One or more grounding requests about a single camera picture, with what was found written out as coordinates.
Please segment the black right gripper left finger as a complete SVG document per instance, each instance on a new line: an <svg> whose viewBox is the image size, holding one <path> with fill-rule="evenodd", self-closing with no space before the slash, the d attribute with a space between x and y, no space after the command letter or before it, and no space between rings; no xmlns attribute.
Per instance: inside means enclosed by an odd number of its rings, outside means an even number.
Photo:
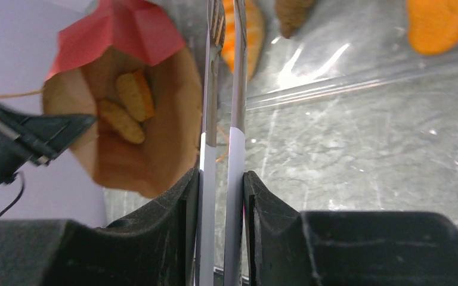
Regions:
<svg viewBox="0 0 458 286"><path fill-rule="evenodd" d="M112 222L0 220L0 285L191 285L199 171Z"/></svg>

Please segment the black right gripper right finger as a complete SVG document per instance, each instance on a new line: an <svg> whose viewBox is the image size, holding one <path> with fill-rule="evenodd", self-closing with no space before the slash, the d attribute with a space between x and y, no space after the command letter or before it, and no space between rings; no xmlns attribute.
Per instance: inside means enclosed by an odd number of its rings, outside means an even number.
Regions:
<svg viewBox="0 0 458 286"><path fill-rule="evenodd" d="M458 228L434 212L302 211L243 176L250 285L458 285Z"/></svg>

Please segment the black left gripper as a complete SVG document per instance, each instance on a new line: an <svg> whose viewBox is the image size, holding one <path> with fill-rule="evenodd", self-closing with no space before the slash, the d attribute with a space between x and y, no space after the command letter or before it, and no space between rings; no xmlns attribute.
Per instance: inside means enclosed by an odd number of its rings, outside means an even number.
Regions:
<svg viewBox="0 0 458 286"><path fill-rule="evenodd" d="M14 182L27 161L48 165L96 121L90 114L29 114L0 103L0 185Z"/></svg>

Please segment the red paper bag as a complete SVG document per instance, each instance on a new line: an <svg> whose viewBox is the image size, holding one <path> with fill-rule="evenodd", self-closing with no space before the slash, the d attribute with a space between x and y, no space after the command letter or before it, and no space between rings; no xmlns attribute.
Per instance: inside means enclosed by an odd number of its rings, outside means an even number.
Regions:
<svg viewBox="0 0 458 286"><path fill-rule="evenodd" d="M46 114L92 114L71 152L93 181L154 198L197 161L202 83L182 35L147 1L101 1L58 34Z"/></svg>

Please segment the orange striped fake croissant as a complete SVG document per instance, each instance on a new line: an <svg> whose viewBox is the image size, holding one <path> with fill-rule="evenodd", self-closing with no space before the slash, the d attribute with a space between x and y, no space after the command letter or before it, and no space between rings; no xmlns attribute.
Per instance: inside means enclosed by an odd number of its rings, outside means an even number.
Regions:
<svg viewBox="0 0 458 286"><path fill-rule="evenodd" d="M234 72L234 45L235 22L234 6L232 0L223 0L225 10L225 39L221 57L230 71ZM257 6L256 1L246 0L246 36L247 36L247 80L250 81L255 73L259 56L264 44L265 22L264 16Z"/></svg>

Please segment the brown fake bread roll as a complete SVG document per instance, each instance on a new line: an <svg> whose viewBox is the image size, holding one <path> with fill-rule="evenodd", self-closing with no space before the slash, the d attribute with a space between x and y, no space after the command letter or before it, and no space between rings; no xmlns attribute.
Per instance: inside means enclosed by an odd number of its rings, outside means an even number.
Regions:
<svg viewBox="0 0 458 286"><path fill-rule="evenodd" d="M275 12L282 37L291 38L306 22L314 0L276 0Z"/></svg>

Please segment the orange fake bread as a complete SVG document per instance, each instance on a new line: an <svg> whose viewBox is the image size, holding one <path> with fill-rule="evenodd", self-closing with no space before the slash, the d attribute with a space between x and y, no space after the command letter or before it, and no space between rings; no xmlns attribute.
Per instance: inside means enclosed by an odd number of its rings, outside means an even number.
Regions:
<svg viewBox="0 0 458 286"><path fill-rule="evenodd" d="M438 55L458 44L458 1L406 1L407 39L422 55Z"/></svg>

